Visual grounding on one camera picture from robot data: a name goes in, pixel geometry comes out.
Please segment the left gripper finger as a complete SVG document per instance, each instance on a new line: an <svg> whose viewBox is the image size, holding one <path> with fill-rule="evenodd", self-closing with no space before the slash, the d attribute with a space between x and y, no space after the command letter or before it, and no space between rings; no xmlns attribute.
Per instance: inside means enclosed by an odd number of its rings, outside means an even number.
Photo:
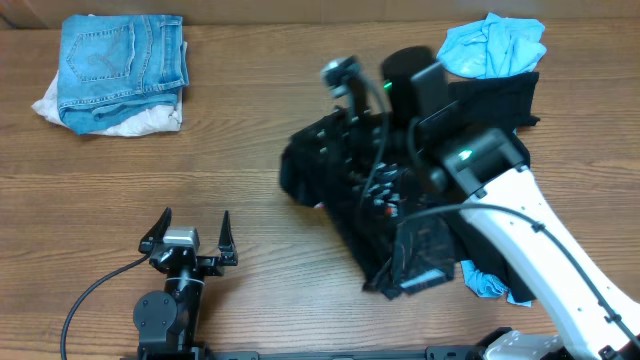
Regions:
<svg viewBox="0 0 640 360"><path fill-rule="evenodd" d="M162 242L163 237L171 224L172 209L167 207L157 222L141 238L138 246L140 253L150 253L156 244Z"/></svg>
<svg viewBox="0 0 640 360"><path fill-rule="evenodd" d="M230 214L228 211L224 212L218 249L220 252L220 262L224 266L238 265L238 253L232 235Z"/></svg>

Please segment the black orange-patterned cycling jersey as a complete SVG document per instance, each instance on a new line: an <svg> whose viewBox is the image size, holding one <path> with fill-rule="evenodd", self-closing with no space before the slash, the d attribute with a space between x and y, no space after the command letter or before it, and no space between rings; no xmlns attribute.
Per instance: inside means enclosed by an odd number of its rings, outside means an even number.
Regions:
<svg viewBox="0 0 640 360"><path fill-rule="evenodd" d="M414 215L445 206L404 163L380 163L349 151L346 115L338 107L291 136L281 155L279 183L296 203L322 207L362 269L367 292L390 300L450 282L461 266L480 297L535 298L498 250L460 214Z"/></svg>

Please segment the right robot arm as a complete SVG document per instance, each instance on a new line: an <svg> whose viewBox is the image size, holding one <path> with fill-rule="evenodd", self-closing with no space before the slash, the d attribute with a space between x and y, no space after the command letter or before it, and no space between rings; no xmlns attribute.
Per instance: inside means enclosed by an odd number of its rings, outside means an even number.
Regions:
<svg viewBox="0 0 640 360"><path fill-rule="evenodd" d="M378 88L353 58L322 75L345 115L318 133L326 205L369 240L388 241L382 275L406 289L447 277L463 245L504 263L553 320L576 359L635 359L639 306L568 232L527 159L493 114L471 119L426 47L388 57Z"/></svg>

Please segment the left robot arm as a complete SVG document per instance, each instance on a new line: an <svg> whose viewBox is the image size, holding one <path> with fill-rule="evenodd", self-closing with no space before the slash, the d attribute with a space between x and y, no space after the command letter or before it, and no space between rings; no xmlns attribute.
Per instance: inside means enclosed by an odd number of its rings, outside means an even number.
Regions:
<svg viewBox="0 0 640 360"><path fill-rule="evenodd" d="M211 359L208 345L195 337L205 279L221 277L227 267L238 264L230 216L223 216L217 256L201 255L197 229L173 226L171 219L172 211L167 208L139 243L139 252L166 279L162 291L143 295L134 306L137 357Z"/></svg>

